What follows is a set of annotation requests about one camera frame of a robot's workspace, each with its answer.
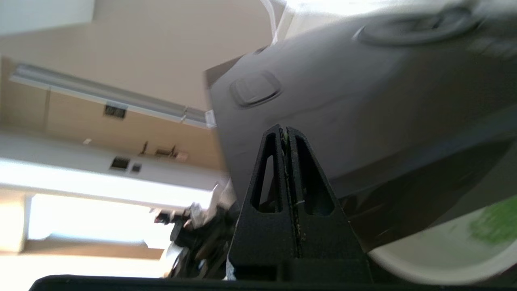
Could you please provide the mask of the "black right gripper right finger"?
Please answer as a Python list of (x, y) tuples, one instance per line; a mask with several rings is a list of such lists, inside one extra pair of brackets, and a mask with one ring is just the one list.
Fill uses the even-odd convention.
[(302, 258), (367, 263), (308, 138), (287, 128), (291, 210)]

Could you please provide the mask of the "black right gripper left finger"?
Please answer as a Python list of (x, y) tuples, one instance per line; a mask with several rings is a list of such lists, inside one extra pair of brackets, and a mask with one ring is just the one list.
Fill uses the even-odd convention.
[[(282, 264), (299, 254), (288, 143), (288, 129), (279, 124), (264, 132), (227, 254), (229, 280), (277, 280)], [(260, 200), (269, 158), (273, 160), (273, 210), (264, 212)]]

